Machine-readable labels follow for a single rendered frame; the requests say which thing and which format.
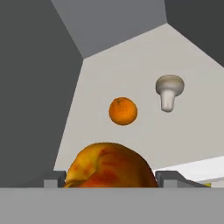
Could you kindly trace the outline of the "orange yellow peach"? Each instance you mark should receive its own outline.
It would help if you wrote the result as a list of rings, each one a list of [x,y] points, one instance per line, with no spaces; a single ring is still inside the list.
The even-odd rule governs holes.
[[[158,183],[135,151],[118,143],[93,143],[71,164],[65,187],[158,187]]]

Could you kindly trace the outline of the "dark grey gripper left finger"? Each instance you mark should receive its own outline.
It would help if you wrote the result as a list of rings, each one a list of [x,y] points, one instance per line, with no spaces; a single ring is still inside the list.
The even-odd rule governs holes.
[[[29,183],[29,187],[61,188],[65,185],[66,171],[49,171]]]

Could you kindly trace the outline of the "orange tangerine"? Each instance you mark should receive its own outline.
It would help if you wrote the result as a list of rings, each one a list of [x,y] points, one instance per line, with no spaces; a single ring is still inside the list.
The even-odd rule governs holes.
[[[108,115],[115,124],[129,125],[137,119],[137,106],[127,97],[118,97],[111,102]]]

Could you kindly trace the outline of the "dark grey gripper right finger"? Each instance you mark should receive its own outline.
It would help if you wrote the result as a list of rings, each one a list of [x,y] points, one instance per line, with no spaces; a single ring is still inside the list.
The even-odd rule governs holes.
[[[156,171],[155,177],[162,188],[207,188],[207,185],[186,179],[178,171]]]

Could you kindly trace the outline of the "white mushroom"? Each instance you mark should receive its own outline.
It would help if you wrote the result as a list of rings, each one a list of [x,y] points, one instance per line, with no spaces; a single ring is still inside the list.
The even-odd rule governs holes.
[[[160,95],[161,110],[170,113],[174,109],[175,98],[184,91],[185,83],[177,75],[161,76],[156,82],[156,92]]]

